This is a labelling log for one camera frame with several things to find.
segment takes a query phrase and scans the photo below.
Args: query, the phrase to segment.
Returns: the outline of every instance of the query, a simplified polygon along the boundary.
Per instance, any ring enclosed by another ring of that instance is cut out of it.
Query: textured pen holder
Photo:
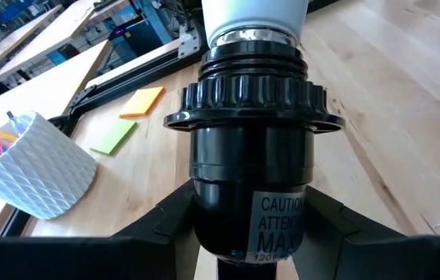
[[[0,155],[0,198],[38,219],[52,219],[87,191],[96,161],[39,114],[20,118],[28,123],[26,131]]]

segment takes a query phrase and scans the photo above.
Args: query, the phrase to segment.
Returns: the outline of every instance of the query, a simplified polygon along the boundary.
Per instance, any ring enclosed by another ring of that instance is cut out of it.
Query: caution label
[[[287,259],[302,242],[304,192],[255,191],[245,262],[266,264]]]

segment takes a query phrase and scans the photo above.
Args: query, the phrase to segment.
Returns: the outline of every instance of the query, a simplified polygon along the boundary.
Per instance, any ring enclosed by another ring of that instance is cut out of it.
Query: orange sticky note
[[[165,92],[164,87],[157,87],[151,89],[139,89],[133,97],[124,105],[120,112],[120,117],[140,117],[147,116],[156,101]]]

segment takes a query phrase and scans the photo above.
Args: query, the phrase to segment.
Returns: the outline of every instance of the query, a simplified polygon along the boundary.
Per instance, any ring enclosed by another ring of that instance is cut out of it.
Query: white light bulb
[[[308,0],[202,0],[206,36],[213,40],[226,31],[247,26],[281,30],[299,40]]]

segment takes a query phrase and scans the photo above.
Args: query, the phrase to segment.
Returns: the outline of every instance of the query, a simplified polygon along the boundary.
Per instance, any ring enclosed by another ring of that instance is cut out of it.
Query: workbench
[[[0,42],[0,63],[18,48],[23,41],[28,39],[36,30],[41,28],[44,23],[51,19],[60,8],[61,6],[59,5],[47,11],[4,38],[4,40]]]
[[[80,33],[93,13],[93,0],[80,0],[71,4],[53,23],[0,69],[0,80],[68,44]]]
[[[309,80],[328,88],[343,131],[315,137],[311,183],[347,207],[407,235],[440,235],[440,2],[348,0],[306,20]],[[146,87],[166,93],[115,156],[89,145],[131,92],[84,115],[73,140],[99,163],[86,195],[50,221],[31,219],[24,236],[111,236],[188,179],[190,136],[165,129],[199,64]],[[202,250],[196,279],[215,279]],[[296,279],[290,261],[278,279]]]
[[[96,70],[110,49],[106,40],[64,64],[9,90],[0,96],[0,127],[7,123],[7,111],[21,115],[34,110],[45,118],[63,114],[73,96],[96,76]],[[0,200],[0,230],[12,207]]]

